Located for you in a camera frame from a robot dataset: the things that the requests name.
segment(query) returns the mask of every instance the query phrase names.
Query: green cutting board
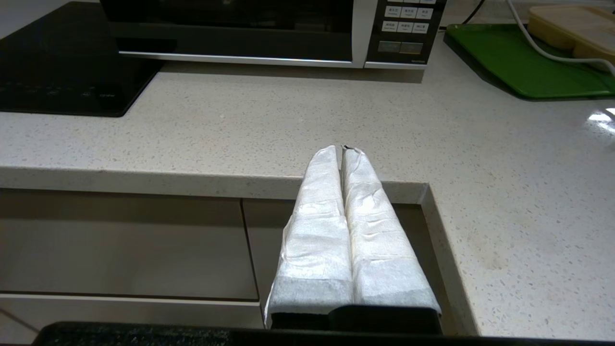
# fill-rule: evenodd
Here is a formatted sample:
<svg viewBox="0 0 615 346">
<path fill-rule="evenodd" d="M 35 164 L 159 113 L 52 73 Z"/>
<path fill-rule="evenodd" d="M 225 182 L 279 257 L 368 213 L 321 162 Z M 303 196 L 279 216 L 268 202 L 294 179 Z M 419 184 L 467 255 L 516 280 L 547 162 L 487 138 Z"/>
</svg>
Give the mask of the green cutting board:
<svg viewBox="0 0 615 346">
<path fill-rule="evenodd" d="M 572 57 L 570 52 L 534 40 L 550 54 Z M 486 75 L 498 78 L 511 92 L 523 98 L 615 96 L 615 77 L 610 73 L 583 63 L 562 63 L 541 56 L 515 24 L 449 25 L 445 41 L 466 62 L 469 55 L 489 72 Z"/>
</svg>

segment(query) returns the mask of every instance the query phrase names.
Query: quartz countertop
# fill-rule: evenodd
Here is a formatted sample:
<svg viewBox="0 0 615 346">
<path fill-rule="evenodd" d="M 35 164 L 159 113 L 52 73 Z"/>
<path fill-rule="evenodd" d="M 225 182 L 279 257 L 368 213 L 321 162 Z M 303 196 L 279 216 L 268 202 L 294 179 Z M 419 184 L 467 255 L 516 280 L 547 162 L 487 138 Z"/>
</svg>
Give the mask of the quartz countertop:
<svg viewBox="0 0 615 346">
<path fill-rule="evenodd" d="M 420 79 L 170 62 L 122 118 L 0 113 L 0 187 L 294 198 L 348 144 L 427 208 L 469 332 L 615 340 L 615 101 L 516 99 L 442 36 Z"/>
</svg>

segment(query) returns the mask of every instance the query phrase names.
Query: beige cabinet door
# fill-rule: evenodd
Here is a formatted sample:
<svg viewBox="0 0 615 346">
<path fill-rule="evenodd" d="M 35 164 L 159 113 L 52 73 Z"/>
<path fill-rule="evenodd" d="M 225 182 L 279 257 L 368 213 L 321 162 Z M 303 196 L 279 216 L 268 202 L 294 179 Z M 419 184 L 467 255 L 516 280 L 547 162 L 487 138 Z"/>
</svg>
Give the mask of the beige cabinet door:
<svg viewBox="0 0 615 346">
<path fill-rule="evenodd" d="M 263 328 L 258 302 L 0 294 L 0 307 L 37 331 L 61 321 Z M 29 344 L 36 336 L 9 331 L 1 343 Z"/>
<path fill-rule="evenodd" d="M 258 299 L 239 199 L 0 192 L 0 291 Z"/>
<path fill-rule="evenodd" d="M 243 199 L 242 204 L 258 293 L 264 308 L 271 284 L 276 277 L 282 230 L 293 214 L 295 201 Z"/>
</svg>

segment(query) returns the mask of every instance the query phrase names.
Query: black glass cooktop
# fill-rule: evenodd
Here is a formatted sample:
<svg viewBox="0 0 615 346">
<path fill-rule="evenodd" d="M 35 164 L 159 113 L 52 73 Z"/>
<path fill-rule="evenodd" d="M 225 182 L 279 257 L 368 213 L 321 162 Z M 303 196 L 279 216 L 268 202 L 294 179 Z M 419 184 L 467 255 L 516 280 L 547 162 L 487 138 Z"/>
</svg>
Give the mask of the black glass cooktop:
<svg viewBox="0 0 615 346">
<path fill-rule="evenodd" d="M 101 5 L 69 2 L 0 40 L 0 111 L 123 116 L 162 64 L 120 56 Z"/>
</svg>

